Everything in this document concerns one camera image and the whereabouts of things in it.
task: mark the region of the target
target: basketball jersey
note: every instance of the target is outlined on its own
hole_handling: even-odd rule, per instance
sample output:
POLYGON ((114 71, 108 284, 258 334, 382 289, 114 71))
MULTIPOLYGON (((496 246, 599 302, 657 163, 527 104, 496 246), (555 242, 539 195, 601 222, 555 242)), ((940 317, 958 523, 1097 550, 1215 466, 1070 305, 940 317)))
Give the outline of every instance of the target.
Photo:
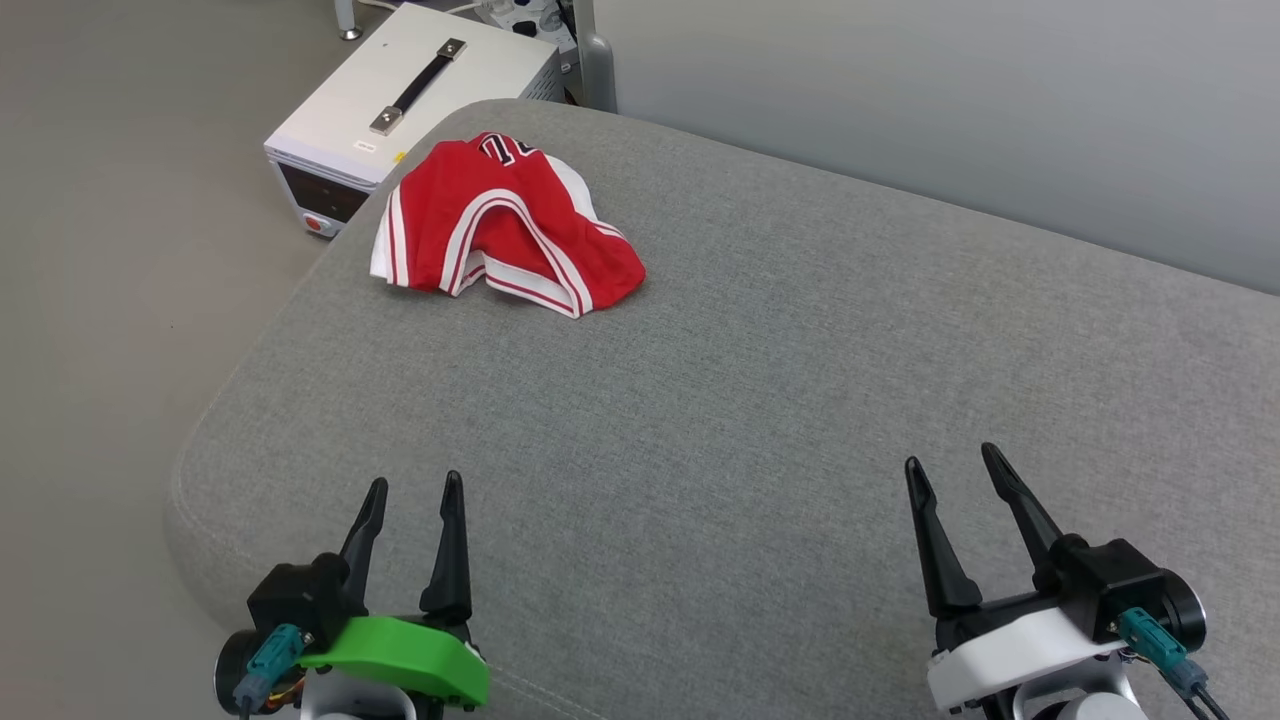
POLYGON ((404 176, 370 273, 454 297, 484 278, 570 318, 616 304, 645 277, 622 233, 596 218, 581 176, 498 133, 440 142, 404 176))

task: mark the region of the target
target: gray sofa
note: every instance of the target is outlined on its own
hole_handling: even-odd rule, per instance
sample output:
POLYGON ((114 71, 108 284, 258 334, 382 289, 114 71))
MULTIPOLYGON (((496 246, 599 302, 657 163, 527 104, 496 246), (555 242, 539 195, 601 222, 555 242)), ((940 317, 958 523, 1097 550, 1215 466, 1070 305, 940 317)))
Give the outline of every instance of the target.
MULTIPOLYGON (((392 179, 490 129, 576 168, 648 281, 580 320, 393 290, 369 202, 177 466, 174 560, 227 628, 273 564, 337 550, 378 475, 369 601, 416 609, 457 469, 485 717, 931 717, 902 461, 987 597, 1014 594, 989 439, 1064 528, 1187 578, 1215 694, 1276 716, 1280 299, 550 104, 466 108, 392 179)), ((1152 717, 1187 716, 1134 675, 1152 717)))

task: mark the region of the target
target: gray floor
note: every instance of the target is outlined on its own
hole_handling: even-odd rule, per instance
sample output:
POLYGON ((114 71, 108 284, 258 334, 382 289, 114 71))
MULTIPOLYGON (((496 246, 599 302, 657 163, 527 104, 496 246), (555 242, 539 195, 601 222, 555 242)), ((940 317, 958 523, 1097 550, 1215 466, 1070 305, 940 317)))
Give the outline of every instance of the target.
POLYGON ((161 502, 201 411, 324 251, 261 142, 353 45, 324 0, 5 15, 0 715, 223 717, 223 632, 170 568, 161 502))

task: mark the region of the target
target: teal connector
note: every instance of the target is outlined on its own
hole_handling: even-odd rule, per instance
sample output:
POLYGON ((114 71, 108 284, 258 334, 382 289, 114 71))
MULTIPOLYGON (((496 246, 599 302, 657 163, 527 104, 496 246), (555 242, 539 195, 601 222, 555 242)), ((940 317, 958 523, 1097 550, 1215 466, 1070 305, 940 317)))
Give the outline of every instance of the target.
POLYGON ((1129 643, 1134 652, 1149 660, 1165 675, 1187 660, 1187 648, 1183 643, 1140 607, 1130 607, 1121 612, 1119 629, 1120 639, 1129 643))
POLYGON ((1187 648, 1169 634, 1155 618, 1140 607, 1130 607, 1116 621, 1120 639, 1138 655, 1146 657, 1165 676, 1169 687, 1188 700, 1196 689, 1208 684, 1208 675, 1194 660, 1187 657, 1187 648))
POLYGON ((275 683, 298 662, 298 657, 302 657, 303 647, 306 642, 297 625, 283 624, 271 630, 266 642, 248 661, 246 667, 248 673, 233 692, 241 716, 257 712, 262 707, 275 683))

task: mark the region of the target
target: power strip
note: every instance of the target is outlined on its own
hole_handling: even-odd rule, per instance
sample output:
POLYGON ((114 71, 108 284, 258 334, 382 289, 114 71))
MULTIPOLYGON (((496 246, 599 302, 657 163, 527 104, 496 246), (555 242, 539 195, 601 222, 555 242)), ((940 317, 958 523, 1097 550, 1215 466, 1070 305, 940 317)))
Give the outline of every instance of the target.
POLYGON ((567 73, 577 64, 577 42, 573 41, 573 35, 564 24, 563 17, 558 28, 552 31, 543 28, 543 14, 548 9, 559 13, 559 5, 556 0, 529 0, 527 5, 517 5, 513 0, 485 0, 475 9, 475 13, 485 23, 508 32, 513 32, 512 28, 518 22, 532 20, 538 26, 538 35, 534 37, 559 47, 561 72, 567 73))

